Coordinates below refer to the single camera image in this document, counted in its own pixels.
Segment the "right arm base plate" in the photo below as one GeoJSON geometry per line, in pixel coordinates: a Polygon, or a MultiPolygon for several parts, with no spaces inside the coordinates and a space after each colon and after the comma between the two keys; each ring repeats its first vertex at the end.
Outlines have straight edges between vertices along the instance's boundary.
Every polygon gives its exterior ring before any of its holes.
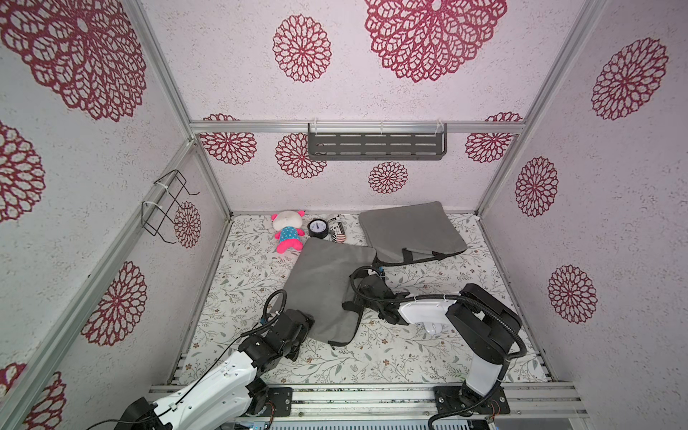
{"type": "Polygon", "coordinates": [[[467,385],[448,385],[433,388],[435,406],[439,414],[454,413],[462,417],[471,414],[507,415],[511,413],[505,390],[501,385],[492,388],[488,394],[473,392],[467,385]]]}

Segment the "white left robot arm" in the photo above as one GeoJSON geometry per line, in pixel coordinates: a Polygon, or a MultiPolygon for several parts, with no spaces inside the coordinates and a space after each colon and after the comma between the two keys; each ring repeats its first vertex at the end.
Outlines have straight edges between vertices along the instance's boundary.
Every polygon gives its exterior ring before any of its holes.
{"type": "Polygon", "coordinates": [[[245,336],[222,363],[196,382],[157,401],[141,397],[116,423],[117,429],[215,429],[267,403],[261,376],[282,358],[294,361],[315,320],[288,309],[272,324],[245,336]]]}

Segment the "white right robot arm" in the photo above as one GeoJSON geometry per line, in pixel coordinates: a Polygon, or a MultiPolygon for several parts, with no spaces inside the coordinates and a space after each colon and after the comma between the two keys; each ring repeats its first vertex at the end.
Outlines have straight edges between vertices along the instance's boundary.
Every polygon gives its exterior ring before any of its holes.
{"type": "Polygon", "coordinates": [[[459,398],[469,406],[491,399],[512,360],[527,353],[520,317],[477,284],[469,283],[456,294],[412,296],[392,291],[380,271],[362,267],[349,276],[349,287],[359,314],[370,309],[388,324],[421,324],[430,333],[453,327],[473,352],[459,390],[459,398]]]}

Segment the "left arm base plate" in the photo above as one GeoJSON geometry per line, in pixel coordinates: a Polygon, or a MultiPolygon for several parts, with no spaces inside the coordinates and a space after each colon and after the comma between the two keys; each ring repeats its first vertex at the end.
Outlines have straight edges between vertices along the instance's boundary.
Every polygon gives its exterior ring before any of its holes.
{"type": "Polygon", "coordinates": [[[290,417],[294,390],[291,387],[269,387],[258,397],[258,417],[290,417]]]}

